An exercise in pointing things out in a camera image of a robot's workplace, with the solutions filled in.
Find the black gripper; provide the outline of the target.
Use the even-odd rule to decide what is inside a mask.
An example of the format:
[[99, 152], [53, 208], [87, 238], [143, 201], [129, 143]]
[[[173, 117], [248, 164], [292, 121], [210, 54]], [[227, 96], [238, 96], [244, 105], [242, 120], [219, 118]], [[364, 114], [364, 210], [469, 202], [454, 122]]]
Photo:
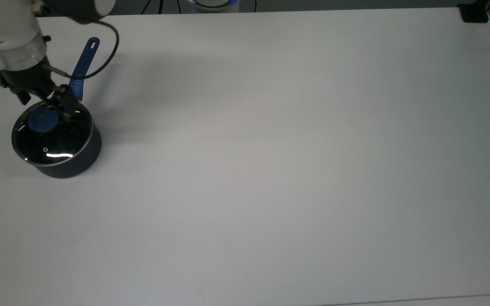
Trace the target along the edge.
[[47, 57], [25, 70], [0, 70], [0, 86], [8, 88], [24, 106], [31, 100], [31, 95], [47, 98], [52, 94], [48, 104], [60, 113], [63, 122], [69, 122], [79, 109], [79, 99], [69, 85], [56, 86], [45, 65], [49, 66]]

